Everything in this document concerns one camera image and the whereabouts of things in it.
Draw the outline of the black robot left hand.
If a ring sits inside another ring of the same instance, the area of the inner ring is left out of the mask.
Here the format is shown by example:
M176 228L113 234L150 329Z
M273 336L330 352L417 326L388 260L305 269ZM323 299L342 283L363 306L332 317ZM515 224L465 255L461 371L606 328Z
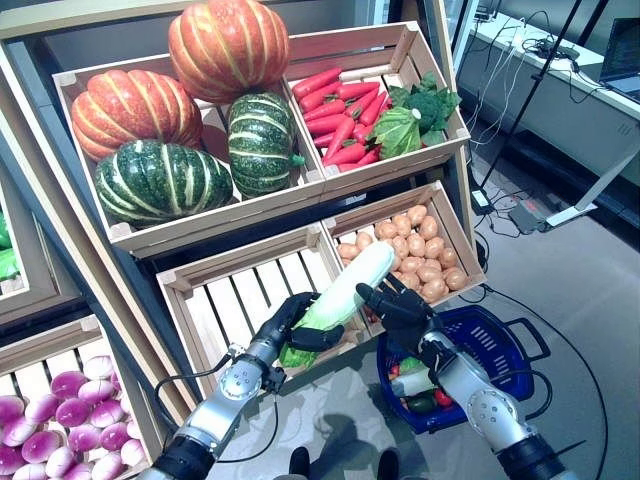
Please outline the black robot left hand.
M249 354L271 365L285 345L314 353L324 352L336 346L344 335L345 329L342 325L330 330L294 328L319 297L319 293L304 292L286 299L253 337L248 349Z

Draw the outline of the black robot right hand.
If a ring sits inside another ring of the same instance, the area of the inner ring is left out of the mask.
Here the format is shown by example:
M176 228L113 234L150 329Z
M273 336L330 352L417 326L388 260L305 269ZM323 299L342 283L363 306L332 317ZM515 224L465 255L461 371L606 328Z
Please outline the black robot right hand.
M439 315L413 289L389 273L374 289L356 285L358 295L377 315L387 334L404 350L419 355L424 335L442 327Z

